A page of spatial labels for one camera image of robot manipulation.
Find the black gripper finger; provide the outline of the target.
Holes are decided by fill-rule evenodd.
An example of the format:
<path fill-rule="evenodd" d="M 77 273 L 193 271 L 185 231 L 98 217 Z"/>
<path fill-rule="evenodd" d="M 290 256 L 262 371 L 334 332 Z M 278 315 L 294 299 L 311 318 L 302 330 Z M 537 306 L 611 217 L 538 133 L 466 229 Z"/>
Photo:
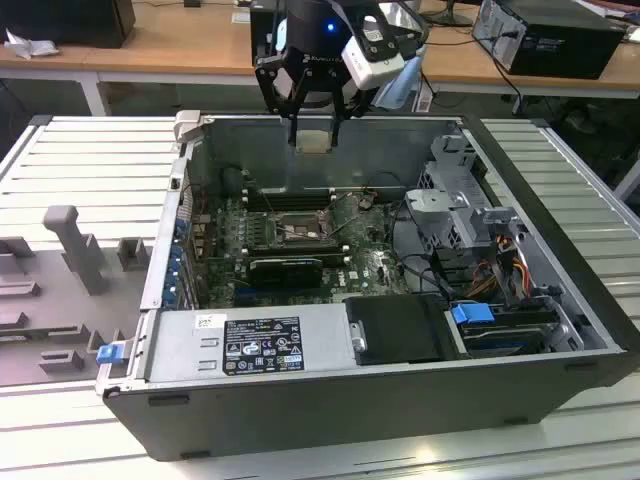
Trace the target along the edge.
<path fill-rule="evenodd" d="M 361 118 L 369 111 L 371 102 L 375 97 L 375 89 L 357 89 L 354 96 L 348 102 L 345 102 L 343 89 L 339 86 L 333 86 L 331 97 L 334 111 L 331 119 L 330 140 L 331 146 L 337 147 L 342 123 L 351 118 Z"/>
<path fill-rule="evenodd" d="M 298 114 L 305 100 L 305 74 L 293 82 L 292 90 L 283 96 L 275 86 L 280 71 L 289 74 L 293 57 L 285 51 L 269 57 L 258 57 L 255 64 L 255 76 L 268 111 L 289 121 L 288 144 L 297 143 Z"/>

